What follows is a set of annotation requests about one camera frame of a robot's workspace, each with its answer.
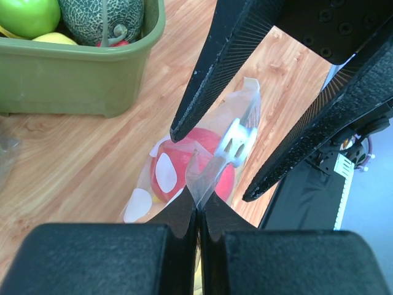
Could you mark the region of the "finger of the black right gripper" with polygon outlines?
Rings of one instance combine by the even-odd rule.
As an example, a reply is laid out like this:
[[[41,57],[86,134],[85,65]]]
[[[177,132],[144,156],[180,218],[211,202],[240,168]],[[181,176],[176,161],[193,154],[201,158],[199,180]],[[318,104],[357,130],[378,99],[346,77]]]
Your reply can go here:
[[[392,22],[330,80],[260,167],[243,200],[253,202],[358,118],[392,99]]]
[[[276,23],[284,1],[220,0],[169,134],[178,142],[196,126]]]

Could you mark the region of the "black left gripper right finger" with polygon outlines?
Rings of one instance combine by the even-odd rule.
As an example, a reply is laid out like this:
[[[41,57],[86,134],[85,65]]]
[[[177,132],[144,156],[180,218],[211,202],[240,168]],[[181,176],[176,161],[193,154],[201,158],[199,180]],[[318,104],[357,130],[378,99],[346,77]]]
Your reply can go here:
[[[354,232],[259,230],[216,194],[199,214],[205,294],[390,293]]]

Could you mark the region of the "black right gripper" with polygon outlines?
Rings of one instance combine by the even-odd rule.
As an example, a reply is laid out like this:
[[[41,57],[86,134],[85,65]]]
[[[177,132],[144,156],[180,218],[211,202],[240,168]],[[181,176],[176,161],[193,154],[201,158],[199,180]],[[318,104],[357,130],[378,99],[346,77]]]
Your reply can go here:
[[[275,25],[334,65],[346,62],[392,17],[392,1],[286,1]]]

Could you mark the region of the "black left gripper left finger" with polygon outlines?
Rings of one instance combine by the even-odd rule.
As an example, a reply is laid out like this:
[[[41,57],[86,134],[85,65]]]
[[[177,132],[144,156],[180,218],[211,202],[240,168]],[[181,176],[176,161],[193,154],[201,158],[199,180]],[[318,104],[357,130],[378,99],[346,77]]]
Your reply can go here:
[[[188,189],[145,223],[47,223],[23,240],[2,294],[192,294],[197,209]]]

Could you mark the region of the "clear zip bag with fruit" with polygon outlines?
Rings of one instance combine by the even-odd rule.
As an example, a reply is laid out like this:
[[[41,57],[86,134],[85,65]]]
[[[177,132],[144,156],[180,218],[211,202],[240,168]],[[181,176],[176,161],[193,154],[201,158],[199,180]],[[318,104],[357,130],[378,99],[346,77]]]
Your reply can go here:
[[[229,203],[257,139],[260,109],[259,81],[246,77],[242,88],[228,94],[183,140],[174,143],[165,136],[158,141],[146,158],[123,222],[148,221],[185,187],[197,207],[212,192]]]

